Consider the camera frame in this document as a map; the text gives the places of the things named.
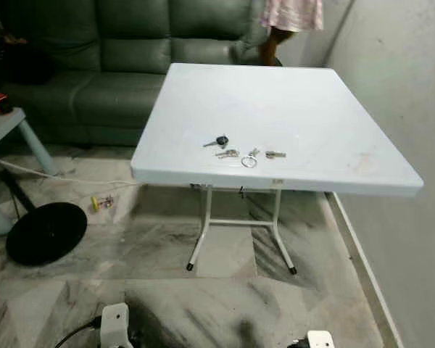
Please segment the white skirting board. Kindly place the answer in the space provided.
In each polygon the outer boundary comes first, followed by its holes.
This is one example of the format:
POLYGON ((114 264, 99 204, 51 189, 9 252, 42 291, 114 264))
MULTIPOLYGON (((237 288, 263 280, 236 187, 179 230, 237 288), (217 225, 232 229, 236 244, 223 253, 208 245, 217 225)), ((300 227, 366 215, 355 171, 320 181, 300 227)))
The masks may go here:
POLYGON ((401 338, 394 331, 394 322, 389 312, 389 306, 382 301, 382 294, 376 277, 371 272, 365 252, 361 248, 359 239, 357 239, 352 223, 346 211, 344 211, 340 199, 333 192, 325 192, 324 196, 331 211, 331 219, 336 222, 337 231, 342 235, 344 245, 346 245, 349 257, 356 270, 384 348, 404 348, 401 338))

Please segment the white folding table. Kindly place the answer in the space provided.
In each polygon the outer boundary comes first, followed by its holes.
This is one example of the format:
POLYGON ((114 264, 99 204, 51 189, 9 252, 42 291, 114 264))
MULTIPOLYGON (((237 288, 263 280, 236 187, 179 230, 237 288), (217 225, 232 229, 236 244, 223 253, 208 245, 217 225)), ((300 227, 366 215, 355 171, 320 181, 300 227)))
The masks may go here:
POLYGON ((284 190, 412 198, 424 185, 330 67, 174 63, 130 166, 139 183, 204 189, 188 270, 220 223, 211 213, 216 188, 273 192, 280 205, 284 190), (226 149, 203 147, 218 136, 228 137, 226 149), (215 156, 228 149, 238 158, 215 156))

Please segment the person in pink dress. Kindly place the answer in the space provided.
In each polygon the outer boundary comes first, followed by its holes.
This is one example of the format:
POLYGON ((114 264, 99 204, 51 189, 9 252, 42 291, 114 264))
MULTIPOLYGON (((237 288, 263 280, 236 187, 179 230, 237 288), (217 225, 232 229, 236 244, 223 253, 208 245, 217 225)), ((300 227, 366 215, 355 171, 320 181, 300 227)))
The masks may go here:
POLYGON ((276 50, 296 33, 323 29, 323 0, 266 0, 260 16, 268 37, 260 44, 264 66, 276 65, 276 50))

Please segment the black-headed key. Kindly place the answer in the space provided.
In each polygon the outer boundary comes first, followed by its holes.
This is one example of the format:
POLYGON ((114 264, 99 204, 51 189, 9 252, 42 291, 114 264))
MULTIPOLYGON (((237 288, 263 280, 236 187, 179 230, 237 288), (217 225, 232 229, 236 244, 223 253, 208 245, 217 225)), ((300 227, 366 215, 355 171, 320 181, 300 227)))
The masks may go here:
POLYGON ((228 139, 227 136, 218 136, 214 141, 204 144, 203 147, 208 148, 208 146, 217 146, 220 149, 226 149, 228 142, 230 142, 230 139, 228 139))

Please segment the green leather sofa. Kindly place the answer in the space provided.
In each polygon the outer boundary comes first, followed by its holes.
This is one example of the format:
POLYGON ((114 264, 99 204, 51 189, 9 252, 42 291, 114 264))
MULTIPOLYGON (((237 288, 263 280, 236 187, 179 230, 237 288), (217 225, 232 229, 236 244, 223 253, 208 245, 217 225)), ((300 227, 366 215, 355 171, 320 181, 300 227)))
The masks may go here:
POLYGON ((257 65, 266 0, 0 0, 0 24, 46 55, 6 82, 45 142, 135 146, 173 63, 257 65))

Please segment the black round-base stand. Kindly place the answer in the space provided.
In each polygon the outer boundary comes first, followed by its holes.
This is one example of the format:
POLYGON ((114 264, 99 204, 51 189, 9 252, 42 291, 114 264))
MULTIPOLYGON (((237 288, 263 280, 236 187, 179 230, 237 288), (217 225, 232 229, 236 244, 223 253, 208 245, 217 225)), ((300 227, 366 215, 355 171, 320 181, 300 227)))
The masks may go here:
POLYGON ((85 212, 69 202, 35 206, 12 173, 0 165, 0 179, 26 209, 7 234, 6 251, 15 264, 37 268, 71 252, 87 230, 85 212))

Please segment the seated person in dark clothes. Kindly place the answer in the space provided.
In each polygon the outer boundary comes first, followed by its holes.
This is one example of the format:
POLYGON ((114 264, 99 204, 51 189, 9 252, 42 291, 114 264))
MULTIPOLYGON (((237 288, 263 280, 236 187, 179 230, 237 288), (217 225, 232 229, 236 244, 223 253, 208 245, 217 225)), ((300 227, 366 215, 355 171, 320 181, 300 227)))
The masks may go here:
POLYGON ((0 82, 42 84, 54 73, 48 55, 6 30, 0 21, 0 82))

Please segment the pale blue side table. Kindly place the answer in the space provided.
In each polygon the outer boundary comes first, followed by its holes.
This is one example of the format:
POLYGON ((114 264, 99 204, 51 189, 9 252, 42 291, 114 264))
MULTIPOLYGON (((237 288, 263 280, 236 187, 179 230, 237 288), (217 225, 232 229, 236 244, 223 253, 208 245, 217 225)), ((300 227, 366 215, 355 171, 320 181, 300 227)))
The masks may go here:
MULTIPOLYGON (((28 143, 36 160, 38 160, 38 163, 41 165, 43 173, 51 177, 59 175, 59 170, 53 162, 51 155, 46 151, 45 146, 32 127, 28 125, 25 119, 25 112, 19 107, 15 107, 15 109, 9 113, 0 114, 0 141, 5 139, 13 129, 18 129, 21 132, 23 139, 28 143)), ((15 177, 13 177, 11 172, 9 172, 4 165, 0 165, 0 179, 6 188, 9 189, 9 192, 12 193, 12 198, 22 203, 26 212, 31 212, 36 208, 32 200, 28 198, 28 195, 23 192, 15 177)), ((0 236, 8 234, 11 228, 11 221, 0 212, 0 236)))

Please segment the small red object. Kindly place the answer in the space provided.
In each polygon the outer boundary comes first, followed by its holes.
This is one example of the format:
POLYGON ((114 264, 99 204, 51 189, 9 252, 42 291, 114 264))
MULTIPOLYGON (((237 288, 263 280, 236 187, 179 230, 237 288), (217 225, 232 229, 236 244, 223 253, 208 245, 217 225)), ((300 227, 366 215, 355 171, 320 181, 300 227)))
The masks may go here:
POLYGON ((3 93, 0 93, 0 115, 5 115, 13 112, 15 106, 9 102, 9 97, 3 93))

